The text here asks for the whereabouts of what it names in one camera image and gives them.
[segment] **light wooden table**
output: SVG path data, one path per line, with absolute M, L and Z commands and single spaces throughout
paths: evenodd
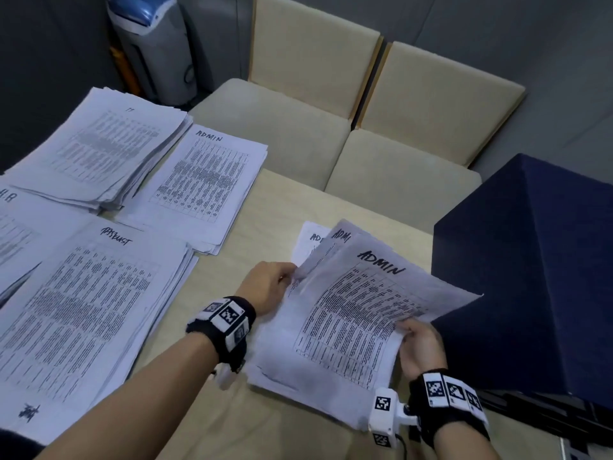
M 234 293 L 258 261 L 288 261 L 305 221 L 332 227 L 346 218 L 430 270 L 432 236 L 344 200 L 262 170 L 218 256 L 202 256 L 136 368 L 170 347 L 210 300 Z M 488 414 L 495 447 L 505 459 L 558 460 L 558 438 L 495 413 Z M 247 387 L 244 375 L 226 392 L 207 383 L 168 442 L 161 459 L 392 459 L 369 435 Z

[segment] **chair seat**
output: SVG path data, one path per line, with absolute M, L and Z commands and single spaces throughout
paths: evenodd
M 268 145 L 264 168 L 323 190 L 349 121 L 279 92 L 230 79 L 190 112 L 194 122 Z
M 349 134 L 326 192 L 432 233 L 480 184 L 474 171 L 358 129 Z

